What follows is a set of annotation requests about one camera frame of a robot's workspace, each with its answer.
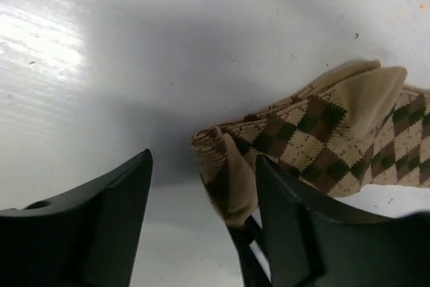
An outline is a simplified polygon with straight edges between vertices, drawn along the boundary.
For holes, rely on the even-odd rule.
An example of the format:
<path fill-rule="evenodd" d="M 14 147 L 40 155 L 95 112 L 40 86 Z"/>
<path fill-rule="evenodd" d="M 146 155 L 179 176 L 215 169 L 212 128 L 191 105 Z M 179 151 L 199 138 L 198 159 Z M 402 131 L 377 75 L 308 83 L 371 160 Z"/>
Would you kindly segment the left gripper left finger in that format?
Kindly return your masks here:
<path fill-rule="evenodd" d="M 1 211 L 2 286 L 128 286 L 153 172 L 145 150 L 26 208 Z"/>

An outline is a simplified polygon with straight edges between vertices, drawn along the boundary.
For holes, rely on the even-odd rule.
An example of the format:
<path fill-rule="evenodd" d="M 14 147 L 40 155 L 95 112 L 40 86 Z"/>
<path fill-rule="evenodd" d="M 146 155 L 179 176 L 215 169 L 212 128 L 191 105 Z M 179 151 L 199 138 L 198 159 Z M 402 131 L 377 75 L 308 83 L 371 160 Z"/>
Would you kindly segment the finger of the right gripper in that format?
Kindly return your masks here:
<path fill-rule="evenodd" d="M 269 277 L 251 249 L 251 244 L 256 242 L 257 246 L 262 250 L 263 255 L 265 255 L 263 231 L 255 218 L 249 216 L 245 221 L 244 228 L 228 227 L 228 233 L 238 255 L 243 286 L 270 287 L 271 282 L 269 281 Z"/>

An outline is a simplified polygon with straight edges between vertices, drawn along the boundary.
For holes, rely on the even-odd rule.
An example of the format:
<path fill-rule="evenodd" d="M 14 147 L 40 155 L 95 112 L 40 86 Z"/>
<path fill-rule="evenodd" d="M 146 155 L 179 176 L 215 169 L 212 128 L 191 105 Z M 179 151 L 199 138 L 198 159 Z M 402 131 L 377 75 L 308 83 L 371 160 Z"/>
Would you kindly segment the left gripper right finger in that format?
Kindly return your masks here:
<path fill-rule="evenodd" d="M 260 156 L 257 195 L 274 286 L 428 286 L 429 213 L 348 206 Z"/>

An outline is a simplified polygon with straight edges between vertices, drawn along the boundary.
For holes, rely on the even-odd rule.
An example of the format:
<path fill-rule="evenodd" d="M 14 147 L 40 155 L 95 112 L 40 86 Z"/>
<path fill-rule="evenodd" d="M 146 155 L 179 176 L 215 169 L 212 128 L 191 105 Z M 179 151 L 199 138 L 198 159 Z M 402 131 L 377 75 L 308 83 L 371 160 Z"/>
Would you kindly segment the beige argyle sock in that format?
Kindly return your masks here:
<path fill-rule="evenodd" d="M 196 133 L 191 147 L 223 221 L 242 227 L 257 209 L 255 162 L 334 198 L 368 184 L 429 187 L 429 91 L 404 67 L 377 60 L 334 69 L 267 108 Z"/>

